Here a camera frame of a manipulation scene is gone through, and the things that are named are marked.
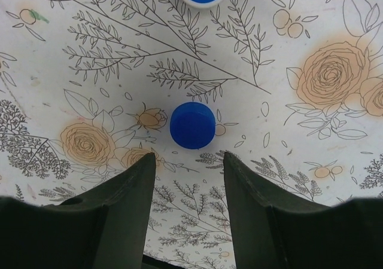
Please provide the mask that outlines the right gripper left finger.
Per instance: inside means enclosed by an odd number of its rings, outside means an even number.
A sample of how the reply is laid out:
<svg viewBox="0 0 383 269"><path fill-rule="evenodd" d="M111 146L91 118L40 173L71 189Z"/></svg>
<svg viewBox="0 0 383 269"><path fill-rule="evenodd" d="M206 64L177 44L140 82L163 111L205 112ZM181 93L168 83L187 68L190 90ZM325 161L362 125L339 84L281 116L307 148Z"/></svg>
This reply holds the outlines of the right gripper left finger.
<svg viewBox="0 0 383 269"><path fill-rule="evenodd" d="M140 268L154 154L58 205L1 197L2 268Z"/></svg>

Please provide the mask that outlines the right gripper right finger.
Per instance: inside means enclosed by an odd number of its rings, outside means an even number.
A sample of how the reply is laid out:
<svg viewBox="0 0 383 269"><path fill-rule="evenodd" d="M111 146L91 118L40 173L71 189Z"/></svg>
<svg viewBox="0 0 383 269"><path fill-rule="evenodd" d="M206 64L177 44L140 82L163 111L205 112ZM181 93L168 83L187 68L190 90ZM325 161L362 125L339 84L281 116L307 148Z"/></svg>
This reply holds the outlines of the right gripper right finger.
<svg viewBox="0 0 383 269"><path fill-rule="evenodd" d="M298 197L224 155L238 268L381 268L382 200L328 207Z"/></svg>

